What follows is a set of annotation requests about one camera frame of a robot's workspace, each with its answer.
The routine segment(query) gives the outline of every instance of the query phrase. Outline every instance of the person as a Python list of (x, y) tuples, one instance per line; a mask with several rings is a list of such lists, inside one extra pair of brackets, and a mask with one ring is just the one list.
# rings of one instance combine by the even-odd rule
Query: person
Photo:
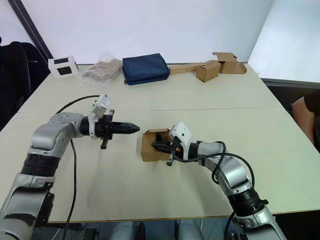
[(320, 89), (295, 101), (292, 104), (292, 113), (295, 122), (314, 145), (315, 119), (320, 116)]

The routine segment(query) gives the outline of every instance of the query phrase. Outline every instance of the open cardboard box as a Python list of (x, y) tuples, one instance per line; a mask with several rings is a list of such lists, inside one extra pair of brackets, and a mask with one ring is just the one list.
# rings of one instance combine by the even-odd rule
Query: open cardboard box
[(161, 152), (152, 146), (155, 141), (171, 141), (169, 137), (170, 130), (164, 129), (149, 129), (142, 135), (141, 155), (144, 162), (167, 161), (170, 154)]
[(232, 52), (213, 52), (221, 63), (221, 74), (245, 74), (247, 68), (243, 63), (238, 63), (237, 57)]

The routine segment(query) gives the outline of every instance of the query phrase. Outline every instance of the black chair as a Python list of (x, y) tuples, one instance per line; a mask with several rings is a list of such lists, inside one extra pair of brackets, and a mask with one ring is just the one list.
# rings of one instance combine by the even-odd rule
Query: black chair
[(47, 62), (31, 43), (0, 46), (0, 131), (49, 73)]

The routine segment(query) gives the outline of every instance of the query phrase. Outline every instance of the black cable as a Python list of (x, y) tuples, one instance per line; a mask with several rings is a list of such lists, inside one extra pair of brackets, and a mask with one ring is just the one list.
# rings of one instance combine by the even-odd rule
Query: black cable
[(70, 218), (71, 218), (72, 212), (74, 211), (76, 197), (77, 197), (77, 154), (76, 154), (74, 141), (72, 139), (70, 140), (70, 143), (71, 143), (71, 147), (72, 147), (72, 151), (73, 151), (73, 155), (74, 155), (74, 161), (73, 161), (73, 198), (72, 198), (70, 212), (69, 212), (68, 218), (65, 222), (62, 240), (66, 239)]
[(67, 107), (70, 107), (72, 104), (79, 102), (83, 99), (89, 99), (89, 98), (97, 98), (99, 97), (99, 95), (90, 95), (90, 96), (84, 96), (84, 97), (80, 97), (74, 101), (69, 102), (67, 105), (63, 106), (59, 111), (56, 112), (56, 114), (61, 113), (63, 110), (65, 110)]
[(234, 218), (234, 216), (235, 216), (235, 212), (233, 211), (231, 213), (231, 215), (229, 216), (228, 221), (226, 222), (226, 225), (224, 228), (224, 233), (223, 233), (223, 240), (227, 240), (228, 229), (229, 229), (230, 223), (231, 223), (232, 219)]
[(171, 152), (171, 154), (173, 155), (173, 158), (181, 163), (192, 163), (192, 162), (197, 162), (199, 160), (202, 160), (202, 159), (206, 159), (206, 158), (213, 158), (213, 157), (217, 157), (217, 156), (221, 156), (221, 155), (224, 155), (224, 156), (231, 156), (231, 157), (234, 157), (234, 158), (237, 158), (237, 159), (240, 159), (242, 162), (244, 162), (244, 164), (248, 167), (249, 171), (250, 171), (250, 175), (251, 175), (251, 182), (252, 182), (252, 185), (255, 186), (255, 174), (254, 174), (254, 171), (252, 169), (252, 167), (250, 166), (250, 164), (241, 156), (239, 155), (236, 155), (236, 154), (233, 154), (233, 153), (229, 153), (229, 152), (219, 152), (219, 153), (213, 153), (213, 154), (208, 154), (208, 155), (204, 155), (204, 156), (199, 156), (199, 157), (195, 157), (195, 158), (191, 158), (191, 159), (188, 159), (188, 160), (183, 160), (181, 158), (179, 158), (175, 153), (174, 151)]
[[(89, 95), (89, 96), (80, 97), (74, 101), (69, 102), (67, 105), (63, 106), (59, 111), (56, 112), (56, 114), (61, 113), (63, 110), (70, 107), (72, 104), (79, 102), (83, 99), (98, 98), (98, 97), (99, 97), (99, 95)], [(66, 239), (70, 218), (71, 218), (72, 212), (74, 211), (76, 197), (77, 197), (77, 154), (76, 154), (74, 141), (72, 139), (70, 140), (70, 143), (71, 143), (73, 156), (74, 156), (74, 158), (73, 158), (73, 198), (72, 198), (72, 204), (71, 204), (71, 208), (69, 211), (69, 215), (68, 215), (68, 218), (65, 222), (62, 240)]]
[(215, 179), (215, 175), (218, 169), (220, 168), (222, 161), (224, 160), (225, 153), (226, 153), (226, 144), (223, 141), (216, 141), (216, 143), (222, 144), (222, 155), (219, 159), (218, 164), (215, 166), (215, 168), (212, 171), (211, 178), (212, 178), (212, 181), (214, 181), (216, 184), (219, 185), (219, 182)]
[[(199, 160), (203, 160), (203, 159), (206, 159), (206, 158), (213, 158), (213, 157), (217, 157), (217, 156), (221, 156), (221, 158), (219, 159), (219, 162), (218, 164), (216, 165), (216, 167), (214, 168), (214, 170), (212, 171), (212, 175), (211, 175), (211, 178), (212, 180), (216, 183), (216, 184), (219, 184), (218, 181), (215, 179), (215, 174), (217, 172), (217, 170), (219, 169), (222, 161), (224, 160), (224, 157), (225, 156), (231, 156), (231, 157), (234, 157), (234, 158), (237, 158), (237, 159), (240, 159), (242, 162), (244, 162), (244, 164), (248, 167), (249, 171), (250, 171), (250, 175), (251, 175), (251, 183), (252, 183), (252, 186), (255, 187), (255, 183), (256, 183), (256, 180), (255, 180), (255, 174), (254, 174), (254, 171), (252, 169), (252, 167), (250, 166), (250, 164), (241, 156), (239, 155), (236, 155), (236, 154), (233, 154), (233, 153), (228, 153), (226, 152), (226, 145), (223, 141), (216, 141), (216, 143), (220, 143), (222, 144), (223, 146), (223, 150), (222, 152), (220, 153), (213, 153), (213, 154), (208, 154), (208, 155), (204, 155), (204, 156), (199, 156), (199, 157), (195, 157), (195, 158), (191, 158), (191, 159), (188, 159), (188, 160), (183, 160), (181, 158), (179, 158), (175, 153), (174, 151), (172, 151), (172, 155), (173, 155), (173, 158), (179, 162), (182, 162), (182, 163), (191, 163), (191, 162), (197, 162)], [(223, 234), (223, 240), (227, 240), (227, 234), (228, 234), (228, 229), (229, 229), (229, 226), (230, 226), (230, 223), (232, 221), (232, 219), (234, 218), (235, 216), (235, 212), (233, 211), (231, 213), (231, 215), (229, 216), (228, 218), (228, 221), (226, 222), (226, 225), (225, 225), (225, 228), (224, 228), (224, 234)]]

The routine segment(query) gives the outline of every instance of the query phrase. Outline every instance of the floor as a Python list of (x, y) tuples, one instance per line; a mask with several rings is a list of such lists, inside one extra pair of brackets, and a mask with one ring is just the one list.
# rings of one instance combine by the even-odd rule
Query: floor
[[(227, 222), (227, 218), (203, 218), (195, 219), (195, 222), (201, 227), (202, 221), (202, 235), (205, 240), (222, 240), (223, 231)], [(144, 221), (146, 240), (174, 240), (175, 221), (162, 220), (162, 221)], [(76, 231), (69, 230), (66, 240), (87, 240), (84, 239), (86, 229), (99, 229), (99, 240), (107, 240), (115, 227), (116, 222), (106, 223), (87, 223), (85, 229)], [(233, 223), (229, 228), (234, 230)], [(58, 228), (37, 227), (33, 234), (33, 240), (52, 240), (53, 236), (57, 233)], [(63, 229), (60, 229), (53, 240), (61, 240), (63, 236)]]

